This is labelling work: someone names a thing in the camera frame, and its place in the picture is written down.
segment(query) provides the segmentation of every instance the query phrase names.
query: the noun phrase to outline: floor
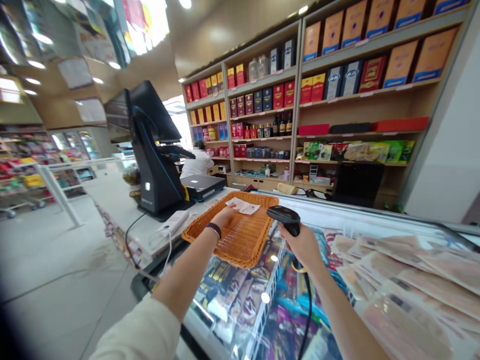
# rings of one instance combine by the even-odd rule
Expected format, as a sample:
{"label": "floor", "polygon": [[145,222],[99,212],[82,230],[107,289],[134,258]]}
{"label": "floor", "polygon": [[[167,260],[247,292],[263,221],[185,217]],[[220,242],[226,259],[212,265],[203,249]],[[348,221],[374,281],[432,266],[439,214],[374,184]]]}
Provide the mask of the floor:
{"label": "floor", "polygon": [[41,360],[88,359],[136,304],[135,272],[105,237],[93,201],[72,204],[86,222],[74,230],[55,204],[0,220],[3,307]]}

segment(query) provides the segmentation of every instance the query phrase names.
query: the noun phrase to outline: wicker basket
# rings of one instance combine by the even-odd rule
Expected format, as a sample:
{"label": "wicker basket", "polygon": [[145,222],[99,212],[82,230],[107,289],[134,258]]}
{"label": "wicker basket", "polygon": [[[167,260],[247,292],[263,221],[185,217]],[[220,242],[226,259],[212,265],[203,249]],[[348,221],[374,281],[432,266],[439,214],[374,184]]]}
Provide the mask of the wicker basket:
{"label": "wicker basket", "polygon": [[269,207],[279,204],[273,196],[232,191],[212,208],[193,221],[182,233],[189,243],[205,229],[205,226],[218,214],[230,199],[238,198],[260,208],[252,215],[236,213],[230,223],[221,229],[222,238],[218,241],[213,254],[241,269],[251,269],[257,265],[267,240],[272,218],[267,215]]}

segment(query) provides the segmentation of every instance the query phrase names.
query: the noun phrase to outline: white wall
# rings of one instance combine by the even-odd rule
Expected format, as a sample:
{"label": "white wall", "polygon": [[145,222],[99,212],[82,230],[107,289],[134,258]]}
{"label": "white wall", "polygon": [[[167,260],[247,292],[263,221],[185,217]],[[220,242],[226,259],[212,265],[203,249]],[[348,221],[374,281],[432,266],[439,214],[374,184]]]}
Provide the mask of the white wall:
{"label": "white wall", "polygon": [[402,193],[413,216],[460,223],[480,191],[480,7]]}

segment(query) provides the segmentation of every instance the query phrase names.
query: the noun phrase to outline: person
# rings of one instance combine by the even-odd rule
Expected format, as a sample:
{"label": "person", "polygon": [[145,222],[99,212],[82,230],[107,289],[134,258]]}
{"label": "person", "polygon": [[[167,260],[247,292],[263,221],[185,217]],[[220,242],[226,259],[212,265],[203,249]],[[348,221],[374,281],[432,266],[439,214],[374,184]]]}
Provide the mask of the person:
{"label": "person", "polygon": [[[227,206],[211,222],[222,229],[236,211],[234,204]],[[300,234],[293,237],[282,224],[278,228],[312,279],[343,359],[390,359],[330,276],[313,232],[300,224]],[[142,300],[102,336],[90,360],[172,359],[179,342],[180,324],[219,239],[212,227],[203,229],[161,279],[151,297]]]}

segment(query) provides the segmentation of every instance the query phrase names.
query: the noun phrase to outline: white sleeve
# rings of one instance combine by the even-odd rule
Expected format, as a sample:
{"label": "white sleeve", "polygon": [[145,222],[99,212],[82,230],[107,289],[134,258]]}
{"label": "white sleeve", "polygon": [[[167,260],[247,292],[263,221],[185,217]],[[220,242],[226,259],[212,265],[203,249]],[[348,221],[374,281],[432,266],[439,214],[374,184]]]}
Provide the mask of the white sleeve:
{"label": "white sleeve", "polygon": [[180,322],[161,302],[146,298],[100,339],[90,360],[171,360]]}

